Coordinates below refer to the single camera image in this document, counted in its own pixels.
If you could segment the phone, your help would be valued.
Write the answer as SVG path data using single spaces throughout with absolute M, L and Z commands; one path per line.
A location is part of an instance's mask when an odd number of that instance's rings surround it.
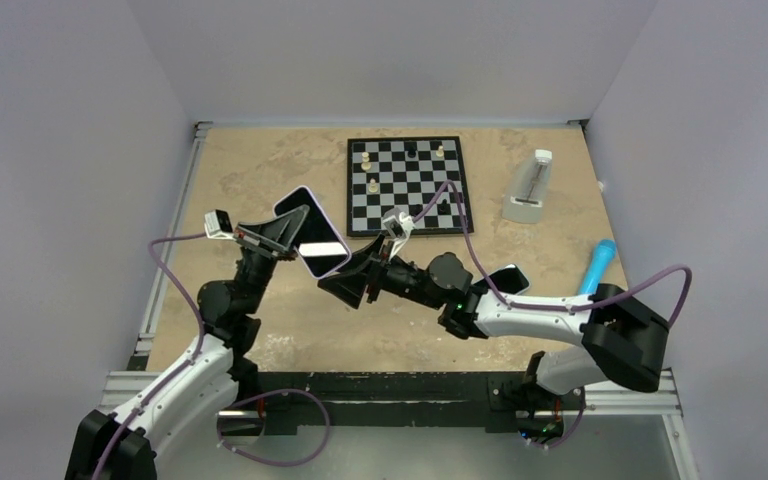
M 487 277 L 479 276 L 472 283 L 470 290 L 478 293 L 493 294 L 494 290 L 490 283 L 493 283 L 500 294 L 510 295 L 521 295 L 531 286 L 530 280 L 519 266 L 508 264 L 490 272 Z

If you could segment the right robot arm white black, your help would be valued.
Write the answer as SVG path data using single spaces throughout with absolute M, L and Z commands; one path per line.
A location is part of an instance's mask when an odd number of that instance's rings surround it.
M 475 282 L 452 252 L 422 268 L 387 253 L 389 245 L 378 237 L 319 280 L 319 288 L 354 309 L 382 292 L 396 295 L 437 311 L 439 325 L 459 339 L 516 336 L 567 344 L 534 355 L 514 390 L 536 407 L 603 381 L 658 391 L 670 324 L 631 292 L 602 283 L 591 294 L 568 297 L 497 294 Z

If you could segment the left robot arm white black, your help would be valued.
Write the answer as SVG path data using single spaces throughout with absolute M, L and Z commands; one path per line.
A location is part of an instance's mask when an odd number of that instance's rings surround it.
M 221 408 L 244 409 L 260 396 L 256 365 L 247 359 L 260 329 L 255 318 L 277 263 L 291 260 L 309 206 L 260 224 L 232 225 L 214 210 L 202 237 L 231 240 L 242 252 L 235 277 L 186 295 L 198 333 L 173 364 L 130 399 L 79 423 L 66 467 L 68 479 L 158 479 L 181 440 Z

